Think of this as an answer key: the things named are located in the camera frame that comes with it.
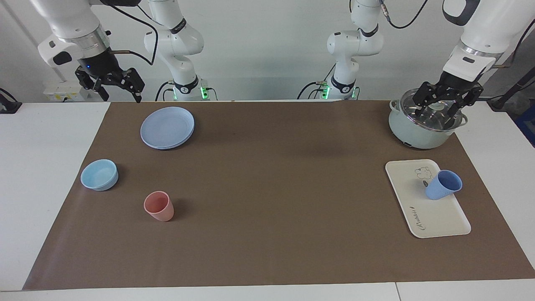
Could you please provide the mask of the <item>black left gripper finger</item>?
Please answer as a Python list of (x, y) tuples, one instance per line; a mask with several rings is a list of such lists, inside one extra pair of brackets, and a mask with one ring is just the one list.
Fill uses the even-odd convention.
[(420, 116), (423, 111), (430, 105), (439, 101), (438, 92), (441, 84), (430, 84), (430, 82), (423, 82), (413, 95), (413, 103), (416, 105), (415, 114)]
[(468, 91), (458, 91), (456, 89), (450, 89), (446, 92), (446, 99), (453, 100), (453, 104), (447, 111), (447, 116), (453, 118), (458, 111), (466, 106), (472, 106), (479, 99), (484, 88), (481, 84), (476, 83)]

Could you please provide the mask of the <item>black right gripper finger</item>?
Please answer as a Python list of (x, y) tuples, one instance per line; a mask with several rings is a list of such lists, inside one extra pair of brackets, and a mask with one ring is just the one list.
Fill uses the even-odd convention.
[(105, 88), (102, 87), (102, 81), (100, 80), (100, 78), (93, 80), (93, 78), (83, 69), (76, 69), (75, 76), (78, 78), (79, 84), (85, 90), (94, 91), (103, 101), (108, 101), (109, 94), (107, 93)]
[(119, 87), (124, 91), (128, 91), (132, 94), (132, 97), (136, 103), (141, 103), (141, 94), (145, 89), (145, 82), (142, 80), (135, 68), (131, 67), (126, 71), (120, 70), (119, 72), (111, 72), (110, 84), (112, 86)]

